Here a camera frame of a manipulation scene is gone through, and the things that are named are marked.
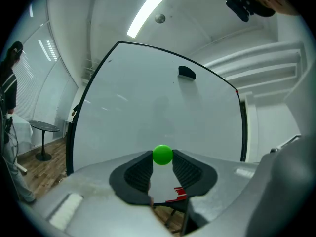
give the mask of gray pants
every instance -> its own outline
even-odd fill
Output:
[[[14,181],[15,187],[19,195],[26,201],[32,202],[35,199],[35,195],[32,191],[29,190],[27,184],[24,181],[24,178],[18,168],[14,164],[14,152],[12,150],[10,142],[4,145],[3,157],[8,165],[10,174]]]

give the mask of white tablecloth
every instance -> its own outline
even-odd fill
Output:
[[[8,118],[12,116],[13,118],[13,125],[16,130],[16,137],[19,142],[19,152],[18,154],[23,154],[33,148],[33,144],[31,142],[32,138],[32,128],[31,125],[24,119],[22,119],[20,116],[16,114],[8,114]],[[14,135],[13,127],[11,127],[10,134]],[[16,145],[16,140],[14,136],[11,136],[11,144],[13,143]]]

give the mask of black hair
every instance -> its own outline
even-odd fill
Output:
[[[20,59],[22,51],[23,44],[19,41],[16,41],[6,52],[6,57],[0,64],[0,86],[6,80],[14,63]]]
[[[275,14],[275,11],[264,7],[262,4],[255,0],[241,0],[245,5],[247,10],[261,16],[261,17],[271,17]]]

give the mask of table leg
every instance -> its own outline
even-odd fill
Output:
[[[41,132],[41,153],[37,153],[35,155],[36,159],[38,159],[40,161],[51,160],[51,155],[45,153],[44,137],[45,137],[45,131],[42,130],[42,132]]]

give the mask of table top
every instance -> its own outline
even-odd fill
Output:
[[[47,132],[59,132],[60,129],[52,124],[48,124],[42,121],[31,120],[30,125],[36,129]]]

